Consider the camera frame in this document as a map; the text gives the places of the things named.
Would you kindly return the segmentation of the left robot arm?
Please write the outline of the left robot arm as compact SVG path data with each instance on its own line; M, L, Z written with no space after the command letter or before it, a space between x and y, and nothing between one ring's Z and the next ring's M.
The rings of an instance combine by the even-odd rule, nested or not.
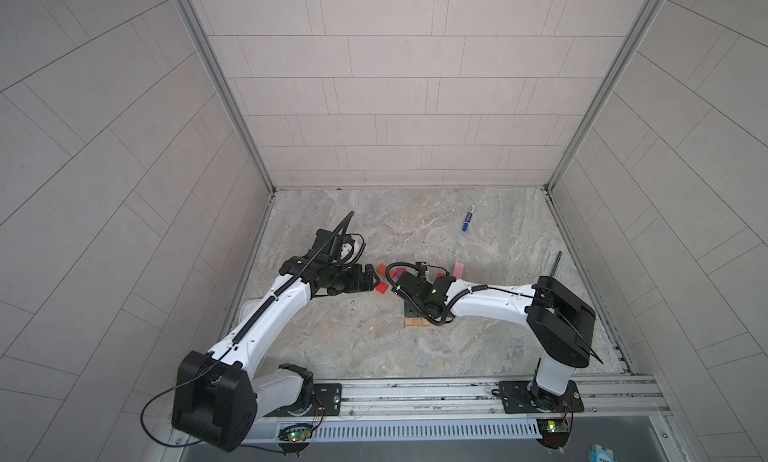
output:
M281 410L318 412L310 370L284 363L267 375L256 373L280 333L310 301L370 292L379 285L374 267L359 262L365 247L364 237L348 233L345 224L318 230L310 250L282 264L266 294L253 301L231 332L208 351L192 351L182 360L172 427L230 452L257 419Z

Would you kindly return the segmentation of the pink rectangular block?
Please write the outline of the pink rectangular block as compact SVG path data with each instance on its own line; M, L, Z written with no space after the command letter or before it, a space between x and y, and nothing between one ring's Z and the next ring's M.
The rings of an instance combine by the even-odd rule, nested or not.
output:
M451 274L456 279L462 279L464 275L464 270L465 270L465 265L461 262L456 262L454 264Z

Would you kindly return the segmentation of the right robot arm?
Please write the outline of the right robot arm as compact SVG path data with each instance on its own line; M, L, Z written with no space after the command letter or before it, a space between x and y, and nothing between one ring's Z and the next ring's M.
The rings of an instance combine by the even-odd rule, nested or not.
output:
M543 348L528 382L500 382L492 395L507 413L584 411L572 381L576 370L599 360L592 347L597 319L594 309L552 276L532 285L475 284L443 271L434 281L429 266L395 262L381 270L392 292L428 324L441 327L460 317L480 317L528 328Z

